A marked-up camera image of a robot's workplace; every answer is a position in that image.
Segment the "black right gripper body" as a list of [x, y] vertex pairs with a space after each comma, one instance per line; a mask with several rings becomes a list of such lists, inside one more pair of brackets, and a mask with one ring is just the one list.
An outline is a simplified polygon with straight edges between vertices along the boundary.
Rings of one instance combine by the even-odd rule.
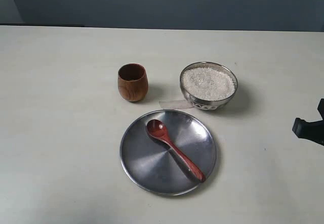
[[317, 110], [321, 115], [321, 118], [324, 120], [324, 99], [323, 98], [320, 100]]

